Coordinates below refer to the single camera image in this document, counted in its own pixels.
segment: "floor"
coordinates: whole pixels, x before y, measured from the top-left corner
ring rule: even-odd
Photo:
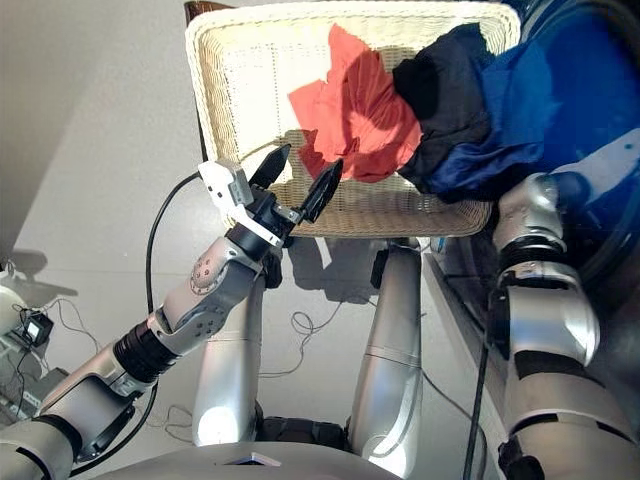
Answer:
[[[71,299],[105,345],[146,317],[148,230],[166,193],[200,158],[182,2],[0,0],[0,6],[0,254],[16,263],[14,286],[28,303]],[[200,185],[176,197],[154,252],[157,299],[183,280],[223,231]],[[375,300],[368,278],[376,250],[367,242],[296,244],[283,261],[282,287],[265,295],[264,369],[286,369],[298,361],[300,336],[289,323],[294,311],[320,323],[352,293]],[[423,292],[428,311],[424,285]],[[78,326],[70,306],[62,314]],[[265,412],[343,423],[372,314],[368,304],[342,305],[309,343],[298,371],[261,380]],[[71,371],[94,353],[94,344],[63,328],[56,311],[52,319],[56,326],[46,358]],[[434,381],[469,408],[474,385],[455,371],[456,352],[434,315],[424,322],[423,352]],[[190,409],[198,365],[196,352],[162,378],[150,425],[92,474],[187,446],[162,425],[171,405]],[[423,417],[415,478],[460,478],[467,420],[429,390]],[[172,409],[169,423],[185,420]],[[168,430],[190,437],[189,428]],[[491,461],[485,478],[498,478]]]

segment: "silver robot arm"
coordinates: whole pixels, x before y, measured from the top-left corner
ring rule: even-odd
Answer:
[[[599,324],[565,260],[559,204],[583,203],[575,174],[532,175],[500,200],[501,274],[489,338],[509,360],[499,451],[508,480],[640,478],[640,450],[613,396],[588,375]]]
[[[270,250],[302,220],[315,221],[338,186],[342,161],[321,174],[301,207],[290,209],[266,190],[288,151],[285,146],[272,152],[250,182],[241,170],[213,162],[200,166],[216,205],[238,223],[198,259],[160,308],[65,379],[35,418],[0,432],[3,480],[67,478],[74,462],[104,452],[133,416],[135,399],[222,328],[249,294]]]

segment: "black cloth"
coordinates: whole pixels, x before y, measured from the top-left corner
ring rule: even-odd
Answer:
[[[454,28],[393,70],[394,87],[423,134],[398,173],[421,192],[429,192],[425,179],[455,145],[481,142],[489,134],[479,72],[493,59],[479,24],[473,23]]]

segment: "black rubber joint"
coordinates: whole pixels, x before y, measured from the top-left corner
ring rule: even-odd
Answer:
[[[156,338],[147,322],[136,325],[114,346],[120,365],[129,375],[144,383],[154,382],[178,358]]]

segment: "navy blue clothing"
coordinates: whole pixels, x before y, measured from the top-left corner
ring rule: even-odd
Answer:
[[[491,122],[479,72],[494,56],[477,23],[460,25],[393,70],[396,92],[420,122],[420,145],[398,173],[428,192],[431,173],[460,143],[481,142]]]
[[[429,191],[445,200],[494,200],[513,187],[542,159],[545,131],[559,106],[535,42],[499,55],[481,77],[491,133],[482,143],[457,145],[429,176]]]

